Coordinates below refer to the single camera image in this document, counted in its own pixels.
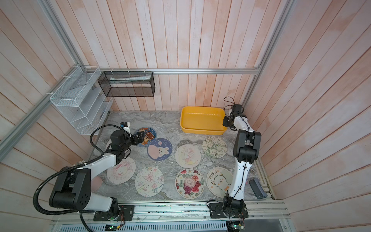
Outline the purple bunny coaster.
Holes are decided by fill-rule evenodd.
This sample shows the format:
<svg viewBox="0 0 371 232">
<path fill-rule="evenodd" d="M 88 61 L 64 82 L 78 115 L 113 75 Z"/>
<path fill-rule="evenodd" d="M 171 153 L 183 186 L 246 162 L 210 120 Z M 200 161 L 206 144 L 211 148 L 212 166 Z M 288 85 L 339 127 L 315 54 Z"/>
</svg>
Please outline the purple bunny coaster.
<svg viewBox="0 0 371 232">
<path fill-rule="evenodd" d="M 149 143 L 148 156 L 155 161 L 166 160 L 173 151 L 172 143 L 165 138 L 158 138 Z"/>
</svg>

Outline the yellow plastic storage box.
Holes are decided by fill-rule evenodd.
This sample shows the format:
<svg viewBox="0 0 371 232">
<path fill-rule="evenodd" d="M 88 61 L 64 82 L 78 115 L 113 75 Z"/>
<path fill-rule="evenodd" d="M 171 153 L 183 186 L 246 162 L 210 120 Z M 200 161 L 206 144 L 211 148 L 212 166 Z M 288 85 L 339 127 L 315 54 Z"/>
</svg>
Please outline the yellow plastic storage box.
<svg viewBox="0 0 371 232">
<path fill-rule="evenodd" d="M 186 106 L 182 109 L 180 126 L 185 133 L 223 135 L 225 112 L 221 108 Z"/>
</svg>

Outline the green flowers pattern coaster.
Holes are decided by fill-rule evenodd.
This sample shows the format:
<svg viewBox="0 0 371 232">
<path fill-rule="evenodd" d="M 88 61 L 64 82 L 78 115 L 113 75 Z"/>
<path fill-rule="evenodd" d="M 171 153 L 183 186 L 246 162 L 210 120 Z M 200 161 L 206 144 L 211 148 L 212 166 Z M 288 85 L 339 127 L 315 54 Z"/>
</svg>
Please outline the green flowers pattern coaster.
<svg viewBox="0 0 371 232">
<path fill-rule="evenodd" d="M 202 146 L 205 155 L 215 159 L 224 157 L 228 151 L 227 143 L 221 137 L 209 136 Z"/>
</svg>

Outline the cream pink drawing coaster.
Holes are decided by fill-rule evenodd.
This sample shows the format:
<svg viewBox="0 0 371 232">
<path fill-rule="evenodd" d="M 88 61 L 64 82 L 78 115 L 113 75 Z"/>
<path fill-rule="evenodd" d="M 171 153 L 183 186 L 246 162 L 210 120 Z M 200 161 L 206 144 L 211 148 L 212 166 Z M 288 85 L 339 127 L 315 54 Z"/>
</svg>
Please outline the cream pink drawing coaster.
<svg viewBox="0 0 371 232">
<path fill-rule="evenodd" d="M 175 159 L 177 164 L 183 168 L 194 168 L 201 162 L 202 155 L 196 146 L 186 144 L 177 149 Z"/>
</svg>

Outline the alpaca cartoon coaster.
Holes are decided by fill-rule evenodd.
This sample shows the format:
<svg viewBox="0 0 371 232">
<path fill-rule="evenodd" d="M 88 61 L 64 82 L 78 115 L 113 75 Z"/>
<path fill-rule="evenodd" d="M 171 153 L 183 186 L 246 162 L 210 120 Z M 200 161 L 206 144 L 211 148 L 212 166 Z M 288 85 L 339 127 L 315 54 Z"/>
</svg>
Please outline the alpaca cartoon coaster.
<svg viewBox="0 0 371 232">
<path fill-rule="evenodd" d="M 223 167 L 213 168 L 209 171 L 206 177 L 206 183 L 209 191 L 213 195 L 220 198 L 224 198 L 227 195 L 227 191 L 230 190 L 232 180 L 232 173 Z"/>
</svg>

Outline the red roses floral coaster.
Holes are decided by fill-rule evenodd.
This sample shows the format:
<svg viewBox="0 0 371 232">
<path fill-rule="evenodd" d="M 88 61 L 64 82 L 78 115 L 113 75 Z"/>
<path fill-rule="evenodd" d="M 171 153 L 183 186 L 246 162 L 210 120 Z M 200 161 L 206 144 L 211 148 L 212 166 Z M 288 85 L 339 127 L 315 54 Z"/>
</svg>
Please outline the red roses floral coaster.
<svg viewBox="0 0 371 232">
<path fill-rule="evenodd" d="M 196 199 L 202 195 L 205 189 L 204 177 L 194 168 L 183 169 L 176 176 L 175 187 L 183 198 Z"/>
</svg>

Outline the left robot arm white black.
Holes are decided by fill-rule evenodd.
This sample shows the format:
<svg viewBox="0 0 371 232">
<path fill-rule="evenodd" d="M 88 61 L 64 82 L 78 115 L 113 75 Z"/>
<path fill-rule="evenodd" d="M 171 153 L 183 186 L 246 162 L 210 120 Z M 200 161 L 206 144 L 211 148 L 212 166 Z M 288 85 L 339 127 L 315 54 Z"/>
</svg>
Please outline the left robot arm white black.
<svg viewBox="0 0 371 232">
<path fill-rule="evenodd" d="M 128 158 L 131 146 L 144 141 L 143 131 L 132 134 L 129 124 L 111 125 L 115 130 L 110 136 L 110 144 L 106 150 L 100 149 L 94 142 L 91 145 L 100 155 L 90 161 L 71 167 L 64 167 L 43 181 L 33 195 L 33 206 L 44 215 L 63 215 L 69 213 L 106 213 L 110 218 L 120 214 L 117 199 L 92 193 L 92 180 L 104 171 L 118 165 Z M 51 180 L 55 180 L 54 188 L 49 198 L 50 207 L 56 211 L 44 209 L 39 203 L 41 190 Z"/>
</svg>

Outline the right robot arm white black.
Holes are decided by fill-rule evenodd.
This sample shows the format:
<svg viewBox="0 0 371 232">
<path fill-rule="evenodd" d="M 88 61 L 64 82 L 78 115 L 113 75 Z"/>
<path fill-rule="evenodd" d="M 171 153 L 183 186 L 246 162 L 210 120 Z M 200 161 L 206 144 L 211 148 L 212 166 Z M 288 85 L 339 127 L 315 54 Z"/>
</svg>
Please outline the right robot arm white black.
<svg viewBox="0 0 371 232">
<path fill-rule="evenodd" d="M 233 146 L 235 168 L 231 189 L 223 199 L 223 213 L 226 216 L 241 214 L 244 207 L 244 188 L 252 164 L 259 157 L 261 133 L 253 130 L 242 115 L 229 115 L 223 125 L 237 130 Z"/>
</svg>

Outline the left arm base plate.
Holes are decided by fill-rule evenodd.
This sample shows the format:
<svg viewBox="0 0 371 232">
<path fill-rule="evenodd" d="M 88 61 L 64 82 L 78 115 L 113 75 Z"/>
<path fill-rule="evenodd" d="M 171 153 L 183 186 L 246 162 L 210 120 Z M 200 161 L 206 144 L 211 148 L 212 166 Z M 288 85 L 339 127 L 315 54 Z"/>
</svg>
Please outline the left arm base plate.
<svg viewBox="0 0 371 232">
<path fill-rule="evenodd" d="M 107 212 L 97 211 L 93 221 L 131 221 L 135 205 L 117 205 L 116 208 Z"/>
</svg>

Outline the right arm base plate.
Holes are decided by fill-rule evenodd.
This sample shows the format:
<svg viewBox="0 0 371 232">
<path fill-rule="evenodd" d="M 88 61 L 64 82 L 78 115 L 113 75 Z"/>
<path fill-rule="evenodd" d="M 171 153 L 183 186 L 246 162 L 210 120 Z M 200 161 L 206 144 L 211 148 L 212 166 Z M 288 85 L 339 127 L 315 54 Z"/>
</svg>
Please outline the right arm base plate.
<svg viewBox="0 0 371 232">
<path fill-rule="evenodd" d="M 246 204 L 241 209 L 233 207 L 223 208 L 223 203 L 210 202 L 207 204 L 211 218 L 249 218 Z"/>
</svg>

